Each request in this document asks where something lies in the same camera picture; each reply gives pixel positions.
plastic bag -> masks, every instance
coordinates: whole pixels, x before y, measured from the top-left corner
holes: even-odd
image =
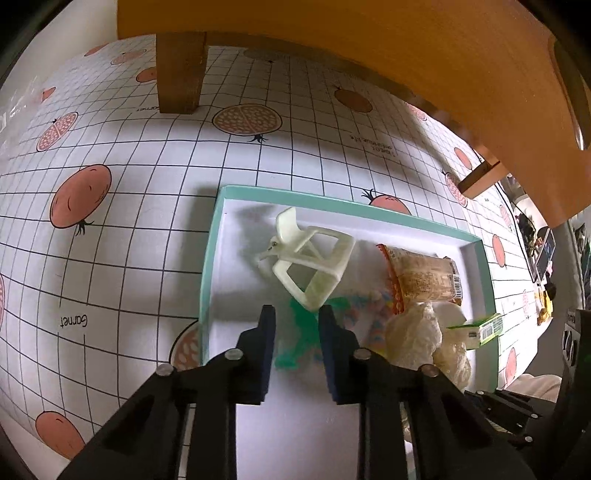
[[[462,282],[451,258],[421,255],[383,244],[378,248],[388,260],[392,295],[397,301],[394,314],[404,312],[414,302],[462,301]]]
[[[413,305],[386,325],[388,361],[398,367],[418,370],[433,363],[433,352],[441,345],[441,330],[430,303]]]
[[[14,157],[13,150],[41,104],[41,84],[35,77],[25,88],[14,92],[8,103],[0,106],[0,174],[7,160]]]
[[[466,344],[458,342],[453,331],[445,330],[441,345],[433,352],[433,364],[458,388],[464,391],[470,381],[472,367],[468,361]]]

wooden table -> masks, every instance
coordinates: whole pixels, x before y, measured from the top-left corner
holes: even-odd
[[[550,227],[591,203],[591,154],[551,32],[516,0],[119,0],[118,28],[156,33],[163,112],[196,107],[207,45],[286,51],[386,88],[468,141],[488,162],[461,184],[469,197],[509,171]]]

crumpled white bag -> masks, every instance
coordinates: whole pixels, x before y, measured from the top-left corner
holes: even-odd
[[[441,345],[441,329],[431,303],[413,305],[394,316],[386,325],[385,339],[391,364],[410,370],[432,364]]]
[[[441,345],[433,352],[433,363],[463,392],[470,381],[472,367],[468,361],[466,344],[457,342],[453,331],[444,330]]]

wooden table top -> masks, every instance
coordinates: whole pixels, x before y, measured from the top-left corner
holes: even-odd
[[[591,154],[576,144],[551,32],[516,0],[119,0],[118,9],[120,38],[206,31],[209,44],[264,37],[348,60],[447,112],[437,118],[498,158],[551,227],[591,203]]]

